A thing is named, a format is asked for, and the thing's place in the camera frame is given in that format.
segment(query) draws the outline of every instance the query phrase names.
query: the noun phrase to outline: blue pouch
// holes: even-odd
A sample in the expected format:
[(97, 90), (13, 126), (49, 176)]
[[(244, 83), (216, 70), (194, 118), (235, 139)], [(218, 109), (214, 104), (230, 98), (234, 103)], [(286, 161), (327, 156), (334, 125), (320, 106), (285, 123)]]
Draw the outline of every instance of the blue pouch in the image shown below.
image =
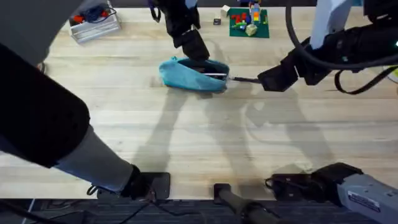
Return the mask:
[[(187, 90), (223, 91), (226, 88), (229, 67), (214, 60), (197, 62), (189, 58), (174, 57), (162, 63), (159, 72), (163, 83), (168, 86)], [(226, 76), (213, 78), (204, 73), (223, 73)]]

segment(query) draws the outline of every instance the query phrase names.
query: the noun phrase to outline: metal rod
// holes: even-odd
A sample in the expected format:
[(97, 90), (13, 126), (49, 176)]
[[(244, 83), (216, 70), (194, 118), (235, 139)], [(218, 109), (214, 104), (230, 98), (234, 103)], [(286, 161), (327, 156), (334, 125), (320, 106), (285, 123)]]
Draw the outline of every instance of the metal rod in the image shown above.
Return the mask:
[[(33, 205), (34, 205), (35, 201), (36, 201), (36, 199), (33, 198), (32, 201), (30, 202), (29, 209), (27, 210), (28, 212), (31, 212), (31, 211), (32, 211)], [(21, 223), (21, 224), (25, 224), (25, 222), (26, 222), (26, 218), (24, 218), (24, 219), (22, 220), (22, 223)]]

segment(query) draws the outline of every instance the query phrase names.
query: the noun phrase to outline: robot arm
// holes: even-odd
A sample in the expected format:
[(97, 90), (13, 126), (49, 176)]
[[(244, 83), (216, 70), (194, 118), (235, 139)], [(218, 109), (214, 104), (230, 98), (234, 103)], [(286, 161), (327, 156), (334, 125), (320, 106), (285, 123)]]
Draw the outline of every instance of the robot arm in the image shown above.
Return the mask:
[(200, 29), (197, 0), (150, 0), (149, 4), (156, 22), (160, 21), (160, 11), (164, 13), (167, 33), (173, 38), (175, 48), (182, 46), (184, 54), (192, 60), (209, 59), (209, 51), (196, 30)]
[(317, 85), (332, 70), (336, 88), (343, 93), (362, 93), (385, 78), (397, 67), (380, 73), (356, 91), (345, 91), (340, 84), (344, 70), (358, 73), (369, 67), (398, 64), (398, 17), (396, 1), (365, 0), (364, 13), (372, 24), (344, 30), (351, 0), (318, 1), (311, 38), (299, 42), (292, 25), (292, 7), (286, 7), (286, 25), (295, 49), (280, 65), (262, 72), (258, 79), (265, 91), (285, 91), (299, 78)]

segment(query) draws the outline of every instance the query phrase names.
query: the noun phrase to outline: black cable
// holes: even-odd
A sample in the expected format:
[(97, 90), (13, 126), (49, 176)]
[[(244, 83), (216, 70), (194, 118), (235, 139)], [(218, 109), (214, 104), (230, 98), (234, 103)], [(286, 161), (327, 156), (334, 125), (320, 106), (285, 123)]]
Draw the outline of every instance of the black cable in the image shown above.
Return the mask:
[(43, 209), (42, 211), (59, 211), (59, 210), (64, 210), (64, 209), (66, 209), (66, 208), (70, 208), (70, 207), (72, 207), (72, 206), (74, 206), (74, 205), (76, 205), (76, 204), (78, 204), (78, 203), (80, 203), (80, 202), (82, 202), (82, 201), (84, 201), (84, 200), (75, 200), (75, 201), (72, 201), (72, 202), (70, 202), (70, 200), (66, 200), (66, 201), (64, 201), (64, 202), (62, 202), (62, 203), (60, 203), (60, 204), (51, 204), (51, 206), (53, 206), (52, 208), (45, 208), (45, 209)]
[(342, 93), (347, 93), (350, 95), (357, 95), (357, 94), (363, 93), (365, 91), (368, 91), (370, 88), (374, 87), (376, 84), (378, 84), (381, 80), (386, 78), (391, 72), (393, 72), (397, 68), (398, 68), (398, 66), (394, 66), (394, 67), (389, 67), (389, 68), (385, 69), (380, 74), (378, 74), (376, 77), (374, 77), (369, 83), (365, 84), (361, 88), (354, 90), (354, 91), (346, 91), (341, 86), (340, 75), (343, 72), (341, 70), (335, 75), (335, 86), (336, 86), (337, 90)]
[[(74, 213), (80, 213), (80, 212), (82, 212), (82, 211), (68, 212), (68, 213), (65, 213), (65, 214), (62, 214), (62, 215), (57, 215), (55, 217), (51, 217), (50, 219), (60, 218), (60, 217), (64, 217), (64, 216), (67, 216), (67, 215), (71, 215), (71, 214), (74, 214)], [(42, 223), (41, 222), (33, 222), (33, 223), (30, 223), (30, 224), (42, 224)]]
[(330, 68), (332, 70), (362, 70), (364, 68), (369, 67), (377, 67), (383, 65), (391, 65), (398, 61), (398, 54), (393, 56), (388, 56), (384, 58), (380, 58), (371, 62), (362, 62), (362, 63), (355, 63), (355, 64), (336, 64), (322, 61), (312, 54), (308, 53), (304, 47), (301, 45), (300, 41), (298, 40), (296, 33), (293, 28), (292, 22), (292, 3), (291, 0), (287, 1), (286, 11), (285, 11), (285, 19), (286, 19), (286, 28), (287, 33), (291, 41), (294, 44), (294, 47), (297, 50), (297, 53), (300, 54), (305, 60), (308, 60), (310, 63), (317, 65), (319, 67)]
[(170, 215), (172, 215), (172, 216), (174, 216), (174, 217), (181, 217), (181, 216), (185, 216), (185, 215), (201, 215), (202, 218), (203, 218), (203, 223), (204, 223), (204, 224), (207, 224), (206, 216), (205, 216), (205, 214), (202, 213), (202, 212), (198, 212), (198, 211), (171, 212), (171, 211), (167, 210), (166, 208), (161, 207), (161, 206), (160, 206), (158, 203), (156, 203), (156, 202), (151, 202), (151, 204), (153, 204), (157, 209), (159, 209), (159, 210), (161, 210), (161, 211), (163, 211), (163, 212), (165, 212), (165, 213), (168, 213), (168, 214), (170, 214)]
[(125, 218), (122, 222), (120, 222), (119, 224), (124, 224), (127, 221), (129, 221), (130, 219), (132, 219), (133, 217), (135, 217), (139, 212), (141, 212), (144, 208), (148, 207), (150, 205), (150, 203), (146, 203), (143, 206), (141, 206), (140, 208), (137, 209), (137, 211), (135, 211), (132, 215), (130, 215), (129, 217)]
[(57, 221), (54, 221), (54, 220), (51, 220), (51, 219), (48, 219), (48, 218), (40, 217), (38, 215), (35, 215), (33, 213), (30, 213), (30, 212), (24, 210), (21, 207), (15, 206), (15, 205), (13, 205), (13, 204), (5, 201), (5, 200), (0, 200), (0, 206), (4, 207), (5, 209), (9, 210), (10, 212), (12, 212), (12, 213), (14, 213), (16, 215), (19, 215), (21, 217), (27, 218), (29, 220), (33, 220), (33, 221), (38, 222), (38, 223), (65, 224), (63, 222), (57, 222)]

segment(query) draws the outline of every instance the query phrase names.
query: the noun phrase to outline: small object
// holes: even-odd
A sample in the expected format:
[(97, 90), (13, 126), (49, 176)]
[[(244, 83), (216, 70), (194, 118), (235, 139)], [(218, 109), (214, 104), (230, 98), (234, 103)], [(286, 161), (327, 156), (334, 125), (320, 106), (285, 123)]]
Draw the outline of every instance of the small object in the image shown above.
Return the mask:
[(254, 12), (253, 21), (255, 22), (260, 21), (260, 14), (258, 12)]
[(231, 7), (229, 7), (229, 6), (227, 6), (227, 5), (224, 5), (224, 6), (221, 8), (221, 15), (222, 15), (224, 18), (227, 18), (227, 17), (228, 17), (228, 12), (229, 12), (230, 9), (231, 9)]
[(252, 22), (260, 22), (261, 8), (258, 3), (250, 7), (250, 16)]
[(251, 23), (251, 17), (247, 16), (245, 21), (246, 21), (247, 24), (250, 24)]
[(236, 15), (235, 23), (240, 23), (240, 22), (242, 22), (241, 15)]
[(107, 17), (109, 15), (109, 13), (107, 11), (102, 11), (101, 13), (101, 17)]
[(213, 21), (213, 25), (221, 25), (221, 19), (220, 18), (215, 18)]
[(264, 25), (268, 24), (268, 17), (267, 15), (264, 16), (264, 21), (262, 22)]
[(75, 15), (73, 16), (73, 21), (77, 22), (77, 23), (82, 23), (84, 21), (84, 17), (81, 15)]
[(254, 24), (250, 24), (250, 25), (248, 25), (247, 27), (246, 27), (246, 34), (248, 35), (248, 36), (253, 36), (254, 34), (256, 34), (256, 32), (257, 32), (257, 26), (256, 25), (254, 25)]
[(232, 28), (234, 28), (234, 29), (241, 29), (241, 26), (245, 26), (245, 27), (246, 27), (246, 26), (247, 26), (247, 23), (244, 22), (244, 21), (242, 21), (242, 22), (239, 22), (239, 23), (233, 25)]

